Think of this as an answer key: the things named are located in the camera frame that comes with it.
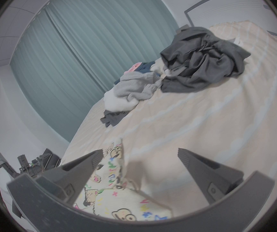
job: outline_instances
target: bed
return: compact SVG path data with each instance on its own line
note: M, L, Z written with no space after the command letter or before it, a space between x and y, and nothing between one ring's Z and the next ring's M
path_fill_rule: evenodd
M237 168L274 178L277 196L277 37L250 21L221 23L210 30L225 40L240 38L251 56L238 78L225 78L197 93L162 93L141 101L115 127L101 123L103 99L90 110L62 164L122 138L127 177L174 216L208 206L177 156L189 149Z

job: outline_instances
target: striped bed sheet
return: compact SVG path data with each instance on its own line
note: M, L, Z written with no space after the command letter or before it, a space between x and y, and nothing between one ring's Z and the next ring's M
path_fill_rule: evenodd
M237 168L274 178L262 210L277 197L277 37L250 21L221 23L210 30L225 40L240 37L251 53L238 78L225 78L197 93L157 90L117 126L100 122L104 103L96 103L75 134L62 164L108 147L121 137L127 176L141 191L169 206L174 216L208 206L180 162L178 148Z

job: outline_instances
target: navy blue garment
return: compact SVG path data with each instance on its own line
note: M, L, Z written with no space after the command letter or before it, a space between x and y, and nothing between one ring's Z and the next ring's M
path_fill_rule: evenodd
M141 63L141 65L139 67L137 67L135 69L135 72L141 72L141 73L147 73L147 72L150 72L150 67L155 63L155 61L153 62L149 62L149 63ZM120 79L116 80L114 82L114 84L116 85L117 83L120 82Z

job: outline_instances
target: gray sweater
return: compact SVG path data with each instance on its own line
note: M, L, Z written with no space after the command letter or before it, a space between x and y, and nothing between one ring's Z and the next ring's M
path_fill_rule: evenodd
M114 87L114 95L127 97L128 101L150 99L157 88L161 87L162 80L155 72L128 72L120 78Z

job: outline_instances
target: green curtain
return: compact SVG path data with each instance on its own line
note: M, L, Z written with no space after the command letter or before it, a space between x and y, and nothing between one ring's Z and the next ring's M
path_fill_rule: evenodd
M33 108L71 141L114 81L159 58L177 28L161 0L52 0L10 65Z

